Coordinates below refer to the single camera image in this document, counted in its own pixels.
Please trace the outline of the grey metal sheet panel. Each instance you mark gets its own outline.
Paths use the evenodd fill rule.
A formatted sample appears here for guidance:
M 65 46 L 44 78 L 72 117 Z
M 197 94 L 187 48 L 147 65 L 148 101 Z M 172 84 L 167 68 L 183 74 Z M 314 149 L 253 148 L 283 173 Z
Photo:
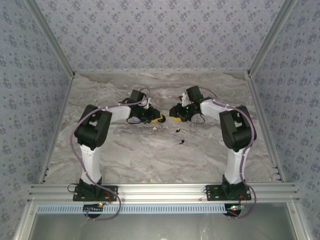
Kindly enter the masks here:
M 124 214 L 89 221 L 80 214 L 39 214 L 28 240 L 297 240 L 287 220 L 266 215 Z

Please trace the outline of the small controller board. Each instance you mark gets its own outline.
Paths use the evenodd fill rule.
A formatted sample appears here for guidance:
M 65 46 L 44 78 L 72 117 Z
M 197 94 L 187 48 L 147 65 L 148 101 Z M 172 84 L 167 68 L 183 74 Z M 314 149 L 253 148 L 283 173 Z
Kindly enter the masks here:
M 96 219 L 103 213 L 103 204 L 85 204 L 82 208 L 84 215 L 90 219 Z
M 237 218 L 246 206 L 242 204 L 225 204 L 224 207 L 226 210 L 226 213 L 224 213 L 225 216 Z

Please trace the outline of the aluminium mounting rail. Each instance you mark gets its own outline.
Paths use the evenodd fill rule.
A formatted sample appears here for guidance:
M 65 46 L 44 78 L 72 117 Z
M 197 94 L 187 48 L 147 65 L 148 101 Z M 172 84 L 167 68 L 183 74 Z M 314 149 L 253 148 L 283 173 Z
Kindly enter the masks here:
M 249 184 L 258 203 L 286 203 L 300 200 L 298 189 L 290 182 L 258 182 Z M 125 203 L 199 203 L 207 196 L 204 183 L 123 183 L 117 184 L 118 195 Z M 71 203 L 73 184 L 33 184 L 27 201 L 35 203 Z

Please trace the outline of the aluminium table side rail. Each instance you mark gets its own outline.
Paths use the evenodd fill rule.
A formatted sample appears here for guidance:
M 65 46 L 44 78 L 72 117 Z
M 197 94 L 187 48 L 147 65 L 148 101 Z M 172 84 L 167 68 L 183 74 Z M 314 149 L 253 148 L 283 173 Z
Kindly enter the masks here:
M 274 179 L 276 182 L 286 182 L 285 173 L 282 168 L 282 164 L 272 137 L 271 130 L 269 128 L 269 124 L 267 121 L 267 117 L 265 115 L 265 111 L 263 109 L 262 102 L 259 97 L 259 93 L 257 90 L 257 87 L 255 85 L 255 82 L 253 80 L 253 77 L 251 76 L 250 72 L 245 72 L 245 79 L 248 84 L 248 89 L 251 94 L 254 107 L 256 109 L 257 118 L 260 124 L 260 129 L 262 131 L 263 139 L 266 145 L 266 149 L 270 158 L 270 161 L 272 162 L 272 169 L 274 171 Z
M 74 78 L 75 78 L 75 73 L 73 73 L 73 75 L 70 77 L 70 81 L 69 81 L 69 84 L 67 86 L 66 93 L 64 95 L 64 99 L 63 99 L 62 106 L 61 106 L 60 111 L 59 111 L 58 119 L 57 119 L 56 124 L 55 124 L 54 132 L 53 132 L 53 138 L 52 138 L 52 140 L 50 142 L 50 145 L 49 145 L 49 148 L 48 148 L 48 152 L 47 152 L 47 154 L 45 156 L 44 163 L 43 163 L 43 166 L 42 166 L 42 169 L 41 169 L 41 173 L 39 175 L 39 179 L 38 179 L 38 183 L 39 184 L 43 184 L 45 182 L 45 180 L 46 180 L 47 170 L 49 169 L 50 162 L 51 162 L 51 156 L 52 156 L 52 153 L 54 152 L 55 145 L 56 145 L 59 133 L 60 133 L 60 128 L 61 128 L 61 125 L 62 125 L 65 109 L 66 109 L 66 106 L 67 106 L 67 103 L 68 103 L 68 98 L 69 98 L 69 95 L 70 95 L 70 92 L 71 92 L 71 89 L 72 89 L 72 84 L 73 84 Z

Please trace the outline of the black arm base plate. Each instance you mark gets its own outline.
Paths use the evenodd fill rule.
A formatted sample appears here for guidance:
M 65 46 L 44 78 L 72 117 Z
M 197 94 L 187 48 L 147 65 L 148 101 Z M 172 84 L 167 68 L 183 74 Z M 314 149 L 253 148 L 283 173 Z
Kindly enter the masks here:
M 74 202 L 115 202 L 117 197 L 96 185 L 77 185 L 72 200 Z
M 236 186 L 206 185 L 204 193 L 208 201 L 249 201 L 252 199 L 250 189 L 243 184 Z

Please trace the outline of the aluminium frame post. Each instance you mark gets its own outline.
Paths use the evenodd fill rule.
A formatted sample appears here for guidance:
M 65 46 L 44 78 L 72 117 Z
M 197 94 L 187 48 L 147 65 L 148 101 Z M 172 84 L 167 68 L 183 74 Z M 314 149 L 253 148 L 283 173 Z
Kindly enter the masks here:
M 24 0 L 24 2 L 60 62 L 63 70 L 68 77 L 72 79 L 74 77 L 74 71 L 36 0 Z
M 261 64 L 265 60 L 269 50 L 271 49 L 274 41 L 285 25 L 290 13 L 292 12 L 297 2 L 298 0 L 283 0 L 278 13 L 276 14 L 269 30 L 267 31 L 266 36 L 263 39 L 262 44 L 258 49 L 249 69 L 247 70 L 248 76 L 250 78 L 253 78 L 259 70 Z

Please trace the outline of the aluminium frame leg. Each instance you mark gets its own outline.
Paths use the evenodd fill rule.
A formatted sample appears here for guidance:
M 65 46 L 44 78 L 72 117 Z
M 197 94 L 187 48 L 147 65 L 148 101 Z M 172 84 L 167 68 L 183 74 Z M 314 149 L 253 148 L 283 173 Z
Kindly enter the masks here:
M 29 202 L 26 204 L 19 221 L 13 240 L 28 240 L 37 214 L 38 204 Z
M 287 208 L 297 240 L 314 240 L 302 204 L 288 202 Z

